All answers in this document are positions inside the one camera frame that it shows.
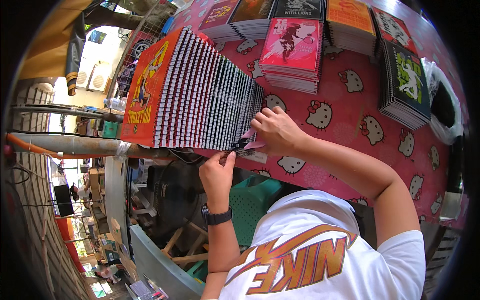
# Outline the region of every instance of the hello kitty tablecloth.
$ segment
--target hello kitty tablecloth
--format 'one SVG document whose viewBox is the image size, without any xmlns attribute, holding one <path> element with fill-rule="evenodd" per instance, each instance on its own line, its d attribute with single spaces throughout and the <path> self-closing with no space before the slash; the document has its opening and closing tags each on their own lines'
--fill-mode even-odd
<svg viewBox="0 0 480 300">
<path fill-rule="evenodd" d="M 219 0 L 194 0 L 175 17 L 170 31 L 182 26 L 198 32 L 204 16 Z M 468 120 L 465 96 L 458 72 L 434 27 L 397 1 L 365 0 L 407 25 L 419 57 L 435 61 L 452 83 Z M 371 155 L 391 166 L 403 179 L 414 200 L 419 219 L 438 222 L 447 183 L 448 146 L 442 144 L 429 125 L 412 132 L 382 116 L 377 110 L 379 65 L 368 56 L 327 46 L 323 52 L 322 79 L 316 96 L 270 86 L 258 66 L 264 40 L 219 43 L 216 49 L 265 88 L 264 107 L 280 106 L 308 134 Z M 195 150 L 211 156 L 214 152 Z M 323 168 L 293 157 L 268 157 L 266 164 L 238 158 L 237 167 L 281 181 L 326 191 L 339 198 L 372 206 Z M 468 198 L 464 196 L 457 221 L 443 225 L 462 228 Z"/>
</svg>

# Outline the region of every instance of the car wheel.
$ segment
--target car wheel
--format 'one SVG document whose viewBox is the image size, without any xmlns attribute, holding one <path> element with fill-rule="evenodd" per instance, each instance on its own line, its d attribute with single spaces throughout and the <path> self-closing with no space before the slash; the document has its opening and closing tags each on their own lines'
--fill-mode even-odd
<svg viewBox="0 0 480 300">
<path fill-rule="evenodd" d="M 147 50 L 151 46 L 149 41 L 140 41 L 133 46 L 132 57 L 136 60 L 140 58 L 142 52 Z"/>
</svg>

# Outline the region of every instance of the hand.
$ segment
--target hand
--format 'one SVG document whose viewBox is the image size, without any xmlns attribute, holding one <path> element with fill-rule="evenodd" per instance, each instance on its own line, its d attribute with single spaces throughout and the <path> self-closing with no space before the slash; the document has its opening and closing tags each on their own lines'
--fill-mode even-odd
<svg viewBox="0 0 480 300">
<path fill-rule="evenodd" d="M 267 144 L 257 151 L 272 156 L 295 156 L 295 149 L 310 137 L 278 106 L 262 109 L 250 125 Z"/>
<path fill-rule="evenodd" d="M 228 211 L 230 188 L 235 166 L 235 152 L 231 152 L 225 162 L 220 164 L 224 152 L 213 155 L 200 167 L 200 179 L 207 194 L 207 207 L 211 214 L 222 214 Z"/>
</svg>

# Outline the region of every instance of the black watch strap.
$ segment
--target black watch strap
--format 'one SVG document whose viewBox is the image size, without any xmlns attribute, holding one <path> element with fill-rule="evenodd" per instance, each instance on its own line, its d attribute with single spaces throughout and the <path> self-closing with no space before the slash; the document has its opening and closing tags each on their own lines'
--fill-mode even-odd
<svg viewBox="0 0 480 300">
<path fill-rule="evenodd" d="M 225 223 L 233 218 L 232 207 L 228 206 L 228 211 L 223 214 L 214 215 L 208 211 L 206 204 L 202 206 L 202 215 L 207 225 L 218 225 Z"/>
</svg>

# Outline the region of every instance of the white label sticker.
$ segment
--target white label sticker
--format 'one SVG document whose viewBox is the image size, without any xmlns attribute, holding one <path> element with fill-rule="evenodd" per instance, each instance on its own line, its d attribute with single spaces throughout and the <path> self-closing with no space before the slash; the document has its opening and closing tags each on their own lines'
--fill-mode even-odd
<svg viewBox="0 0 480 300">
<path fill-rule="evenodd" d="M 266 164 L 268 155 L 266 153 L 255 151 L 252 155 L 242 156 L 242 158 L 256 161 L 257 163 Z"/>
</svg>

